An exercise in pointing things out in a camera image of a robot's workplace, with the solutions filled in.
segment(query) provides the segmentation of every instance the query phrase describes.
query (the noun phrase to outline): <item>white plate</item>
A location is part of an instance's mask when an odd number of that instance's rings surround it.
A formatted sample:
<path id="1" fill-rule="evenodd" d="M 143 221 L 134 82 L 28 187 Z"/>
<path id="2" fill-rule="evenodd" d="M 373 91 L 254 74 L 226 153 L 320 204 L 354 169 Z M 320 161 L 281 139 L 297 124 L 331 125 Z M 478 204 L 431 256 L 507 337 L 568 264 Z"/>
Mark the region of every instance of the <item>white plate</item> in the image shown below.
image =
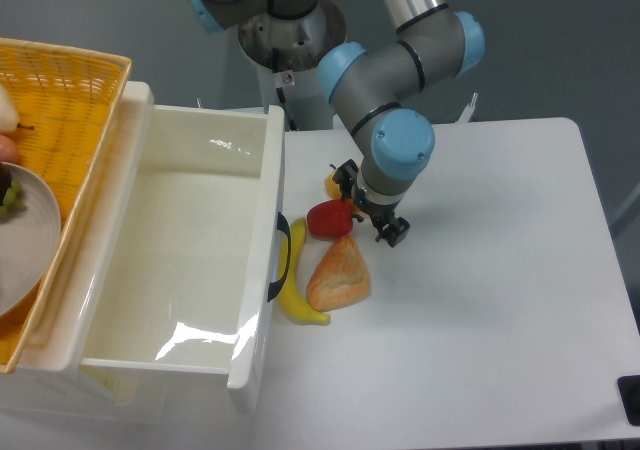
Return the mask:
<path id="1" fill-rule="evenodd" d="M 22 212 L 0 221 L 0 315 L 36 286 L 58 247 L 60 209 L 53 192 L 26 168 L 5 163 L 22 185 Z"/>

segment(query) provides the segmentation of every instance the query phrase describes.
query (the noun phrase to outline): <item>yellow basket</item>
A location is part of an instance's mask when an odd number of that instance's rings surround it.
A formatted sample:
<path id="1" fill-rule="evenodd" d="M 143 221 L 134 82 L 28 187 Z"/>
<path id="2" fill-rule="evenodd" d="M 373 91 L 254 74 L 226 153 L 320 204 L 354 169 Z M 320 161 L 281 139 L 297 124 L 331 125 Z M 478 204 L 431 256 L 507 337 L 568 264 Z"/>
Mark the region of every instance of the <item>yellow basket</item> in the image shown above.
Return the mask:
<path id="1" fill-rule="evenodd" d="M 40 284 L 0 318 L 0 373 L 15 369 L 39 323 L 130 71 L 125 57 L 0 38 L 0 84 L 11 95 L 21 125 L 32 127 L 9 136 L 20 150 L 20 165 L 40 175 L 55 194 L 63 224 Z"/>

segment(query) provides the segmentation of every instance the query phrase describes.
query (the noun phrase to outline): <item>drawer handle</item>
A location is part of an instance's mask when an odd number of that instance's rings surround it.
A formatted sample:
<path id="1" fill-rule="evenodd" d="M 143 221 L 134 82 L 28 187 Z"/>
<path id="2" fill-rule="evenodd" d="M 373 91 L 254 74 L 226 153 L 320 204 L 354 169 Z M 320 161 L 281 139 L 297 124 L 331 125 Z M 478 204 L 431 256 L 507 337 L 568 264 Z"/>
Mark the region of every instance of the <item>drawer handle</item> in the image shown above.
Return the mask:
<path id="1" fill-rule="evenodd" d="M 276 298 L 280 293 L 280 290 L 282 290 L 284 282 L 287 280 L 287 275 L 289 274 L 289 262 L 291 261 L 291 230 L 289 230 L 289 222 L 287 222 L 287 219 L 280 212 L 278 212 L 277 229 L 284 233 L 287 237 L 287 264 L 284 267 L 284 274 L 282 275 L 282 277 L 269 284 L 267 302 L 270 302 L 271 300 Z"/>

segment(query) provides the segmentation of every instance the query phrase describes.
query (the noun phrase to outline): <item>bread roll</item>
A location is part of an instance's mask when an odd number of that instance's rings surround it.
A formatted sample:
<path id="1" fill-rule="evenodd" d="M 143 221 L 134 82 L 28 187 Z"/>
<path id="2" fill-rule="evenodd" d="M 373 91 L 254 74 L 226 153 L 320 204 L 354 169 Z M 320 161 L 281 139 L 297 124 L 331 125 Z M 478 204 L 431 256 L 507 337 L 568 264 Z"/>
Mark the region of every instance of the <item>bread roll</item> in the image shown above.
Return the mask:
<path id="1" fill-rule="evenodd" d="M 367 265 L 349 234 L 336 240 L 320 260 L 307 285 L 307 301 L 326 312 L 362 300 L 370 286 Z"/>

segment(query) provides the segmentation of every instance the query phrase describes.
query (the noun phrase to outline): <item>small yellow object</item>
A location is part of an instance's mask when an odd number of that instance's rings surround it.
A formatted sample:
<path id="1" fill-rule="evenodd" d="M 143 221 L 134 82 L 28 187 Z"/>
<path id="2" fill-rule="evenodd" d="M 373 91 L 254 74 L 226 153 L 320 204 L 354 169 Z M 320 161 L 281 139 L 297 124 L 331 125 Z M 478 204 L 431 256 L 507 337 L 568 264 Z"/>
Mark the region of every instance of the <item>small yellow object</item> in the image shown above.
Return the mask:
<path id="1" fill-rule="evenodd" d="M 340 192 L 340 186 L 333 181 L 333 176 L 336 174 L 334 170 L 331 172 L 327 178 L 324 179 L 324 188 L 327 190 L 327 193 L 332 199 L 338 199 L 342 197 L 342 192 Z"/>
<path id="2" fill-rule="evenodd" d="M 299 218 L 293 222 L 289 228 L 291 230 L 289 273 L 282 290 L 278 294 L 277 300 L 287 315 L 296 323 L 328 325 L 331 321 L 331 316 L 311 308 L 311 305 L 309 305 L 307 300 L 300 294 L 298 286 L 296 285 L 296 271 L 298 270 L 302 247 L 307 238 L 307 221 L 304 218 Z M 285 240 L 280 245 L 280 260 L 278 263 L 278 273 L 280 275 L 284 272 L 286 263 L 287 242 Z"/>

